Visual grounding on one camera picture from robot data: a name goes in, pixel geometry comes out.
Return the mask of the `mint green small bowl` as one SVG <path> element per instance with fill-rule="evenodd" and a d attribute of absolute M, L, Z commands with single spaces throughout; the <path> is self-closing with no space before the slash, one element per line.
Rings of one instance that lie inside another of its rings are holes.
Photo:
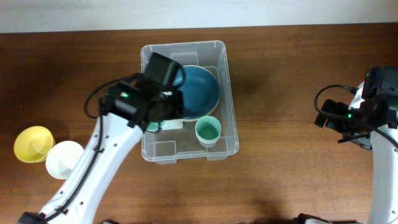
<path fill-rule="evenodd" d="M 148 132 L 156 132 L 156 131 L 158 131 L 161 128 L 161 125 L 162 125 L 162 123 L 153 123 L 153 122 L 151 122 L 151 123 L 149 123 L 146 131 L 148 131 Z"/>

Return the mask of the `mint green plastic cup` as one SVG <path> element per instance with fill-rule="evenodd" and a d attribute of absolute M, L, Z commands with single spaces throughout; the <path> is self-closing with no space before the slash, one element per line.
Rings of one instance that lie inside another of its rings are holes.
<path fill-rule="evenodd" d="M 220 138 L 222 132 L 221 123 L 213 116 L 201 117 L 195 124 L 195 134 L 197 139 L 207 140 Z"/>

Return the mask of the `cream plastic cup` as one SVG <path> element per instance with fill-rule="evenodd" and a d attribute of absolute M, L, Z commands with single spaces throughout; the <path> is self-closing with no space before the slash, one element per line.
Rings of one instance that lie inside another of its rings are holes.
<path fill-rule="evenodd" d="M 211 139 L 211 140 L 198 138 L 200 145 L 203 146 L 204 148 L 213 147 L 218 142 L 218 140 L 219 140 L 219 138 L 215 138 L 215 139 Z"/>

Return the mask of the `white small bowl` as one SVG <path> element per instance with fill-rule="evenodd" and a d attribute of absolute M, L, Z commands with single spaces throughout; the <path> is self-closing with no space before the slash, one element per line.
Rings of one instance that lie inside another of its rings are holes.
<path fill-rule="evenodd" d="M 48 153 L 45 166 L 55 179 L 67 179 L 84 152 L 75 141 L 63 141 L 56 144 Z"/>

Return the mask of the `yellow small bowl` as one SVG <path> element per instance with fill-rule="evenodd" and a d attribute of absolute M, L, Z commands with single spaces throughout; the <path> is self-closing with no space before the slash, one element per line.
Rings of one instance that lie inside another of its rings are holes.
<path fill-rule="evenodd" d="M 52 133 L 43 126 L 23 130 L 14 141 L 14 154 L 22 162 L 44 162 L 55 145 Z"/>

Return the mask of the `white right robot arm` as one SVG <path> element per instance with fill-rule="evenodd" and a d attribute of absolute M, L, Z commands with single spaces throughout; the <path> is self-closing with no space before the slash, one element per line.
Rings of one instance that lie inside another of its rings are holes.
<path fill-rule="evenodd" d="M 331 99 L 315 105 L 315 125 L 340 133 L 373 154 L 373 192 L 368 223 L 397 223 L 397 68 L 381 66 L 366 72 L 346 105 Z"/>

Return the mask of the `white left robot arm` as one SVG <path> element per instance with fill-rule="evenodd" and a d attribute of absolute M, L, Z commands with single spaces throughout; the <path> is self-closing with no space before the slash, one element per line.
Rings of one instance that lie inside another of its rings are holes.
<path fill-rule="evenodd" d="M 153 53 L 143 73 L 106 83 L 93 134 L 70 177 L 40 212 L 19 223 L 92 223 L 100 201 L 123 160 L 150 123 L 183 117 L 183 66 Z"/>

